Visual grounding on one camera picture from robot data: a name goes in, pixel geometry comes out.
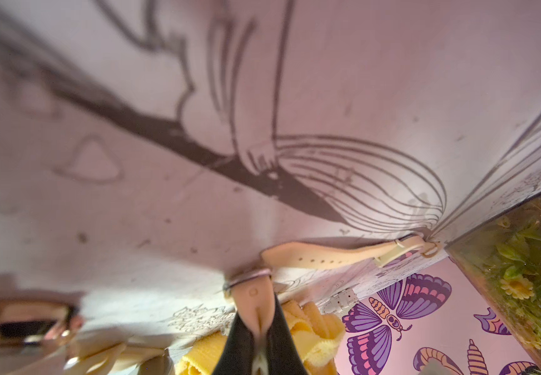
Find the yellow cleaning cloth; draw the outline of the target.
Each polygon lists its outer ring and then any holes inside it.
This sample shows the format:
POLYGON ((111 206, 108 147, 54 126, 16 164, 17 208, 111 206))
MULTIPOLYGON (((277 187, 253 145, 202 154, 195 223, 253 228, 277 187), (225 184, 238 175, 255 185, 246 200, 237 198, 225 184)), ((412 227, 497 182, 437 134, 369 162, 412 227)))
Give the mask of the yellow cleaning cloth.
MULTIPOLYGON (((342 320, 323 314, 314 303, 300 306, 289 301, 282 306, 289 333, 306 372, 336 374, 339 345, 345 336, 342 320)), ((177 374, 212 374, 228 342, 228 335, 217 332, 198 340, 175 365, 177 374)))

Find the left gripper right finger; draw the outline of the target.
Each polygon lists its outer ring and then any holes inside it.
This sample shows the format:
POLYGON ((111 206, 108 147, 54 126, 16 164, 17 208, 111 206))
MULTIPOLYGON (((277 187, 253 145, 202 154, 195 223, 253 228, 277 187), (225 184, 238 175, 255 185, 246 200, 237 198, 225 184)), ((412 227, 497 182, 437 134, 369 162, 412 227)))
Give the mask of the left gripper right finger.
POLYGON ((270 375, 307 375, 277 295, 275 295, 275 313, 267 331, 266 344, 267 368, 270 375))

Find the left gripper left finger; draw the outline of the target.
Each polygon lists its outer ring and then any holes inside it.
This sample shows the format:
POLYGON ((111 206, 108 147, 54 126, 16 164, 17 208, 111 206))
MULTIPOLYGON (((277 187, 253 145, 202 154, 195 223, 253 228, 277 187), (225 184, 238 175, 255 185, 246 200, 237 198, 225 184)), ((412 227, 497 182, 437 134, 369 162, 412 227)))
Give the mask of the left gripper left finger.
POLYGON ((255 340, 253 333, 236 314, 221 357, 212 375, 251 375, 255 340))

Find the rose gold pink watch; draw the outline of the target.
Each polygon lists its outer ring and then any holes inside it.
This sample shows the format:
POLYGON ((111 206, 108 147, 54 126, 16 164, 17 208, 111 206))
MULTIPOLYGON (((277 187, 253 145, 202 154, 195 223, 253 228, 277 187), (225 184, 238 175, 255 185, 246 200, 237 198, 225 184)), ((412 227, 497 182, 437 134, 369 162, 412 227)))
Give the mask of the rose gold pink watch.
POLYGON ((50 354, 71 343, 84 324, 79 309, 66 303, 0 300, 0 353, 50 354))

